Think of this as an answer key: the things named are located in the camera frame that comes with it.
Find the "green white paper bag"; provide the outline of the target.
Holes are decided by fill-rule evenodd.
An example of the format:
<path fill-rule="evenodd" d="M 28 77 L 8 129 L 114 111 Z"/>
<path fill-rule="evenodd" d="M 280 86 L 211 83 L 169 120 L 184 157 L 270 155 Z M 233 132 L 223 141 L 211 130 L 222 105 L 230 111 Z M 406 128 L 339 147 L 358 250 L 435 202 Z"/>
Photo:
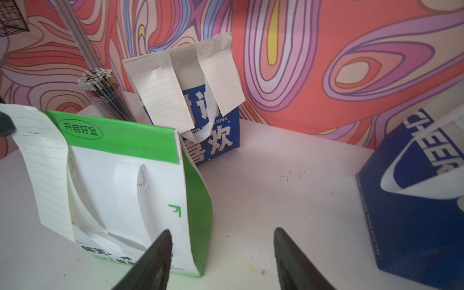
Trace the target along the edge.
<path fill-rule="evenodd" d="M 212 203 L 177 130 L 47 111 L 68 145 L 74 243 L 104 261 L 134 265 L 164 230 L 171 271 L 202 277 Z"/>

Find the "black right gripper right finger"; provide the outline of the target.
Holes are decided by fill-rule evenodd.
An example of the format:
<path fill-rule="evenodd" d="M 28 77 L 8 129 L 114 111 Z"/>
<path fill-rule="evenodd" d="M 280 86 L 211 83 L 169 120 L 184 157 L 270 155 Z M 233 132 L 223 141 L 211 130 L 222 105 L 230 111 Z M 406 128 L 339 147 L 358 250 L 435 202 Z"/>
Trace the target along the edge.
<path fill-rule="evenodd" d="M 283 228 L 274 231 L 274 254 L 282 290 L 334 290 Z"/>

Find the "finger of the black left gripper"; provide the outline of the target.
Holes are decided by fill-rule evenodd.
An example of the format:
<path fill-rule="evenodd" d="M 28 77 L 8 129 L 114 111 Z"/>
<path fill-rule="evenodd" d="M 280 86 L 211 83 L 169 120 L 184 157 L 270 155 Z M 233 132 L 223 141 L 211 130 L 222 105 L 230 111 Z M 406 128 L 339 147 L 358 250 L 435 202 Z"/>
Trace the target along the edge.
<path fill-rule="evenodd" d="M 0 112 L 0 137 L 8 137 L 16 132 L 12 119 L 5 113 Z"/>

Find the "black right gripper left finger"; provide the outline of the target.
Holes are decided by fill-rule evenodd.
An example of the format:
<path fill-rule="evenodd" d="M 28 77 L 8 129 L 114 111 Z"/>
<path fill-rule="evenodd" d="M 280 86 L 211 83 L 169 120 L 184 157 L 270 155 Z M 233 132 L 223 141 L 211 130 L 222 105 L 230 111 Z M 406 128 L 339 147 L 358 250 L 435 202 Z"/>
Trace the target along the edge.
<path fill-rule="evenodd" d="M 172 235 L 164 230 L 113 290 L 166 290 L 172 262 Z"/>

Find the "blue white paper bag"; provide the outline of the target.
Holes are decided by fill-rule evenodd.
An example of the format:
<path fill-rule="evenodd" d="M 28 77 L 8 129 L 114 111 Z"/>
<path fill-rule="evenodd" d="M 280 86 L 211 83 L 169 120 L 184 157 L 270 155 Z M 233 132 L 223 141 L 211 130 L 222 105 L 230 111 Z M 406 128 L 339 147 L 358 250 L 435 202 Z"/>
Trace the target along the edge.
<path fill-rule="evenodd" d="M 199 64 L 196 44 L 169 53 L 194 128 L 179 133 L 193 162 L 206 163 L 240 146 L 239 106 L 222 116 Z"/>

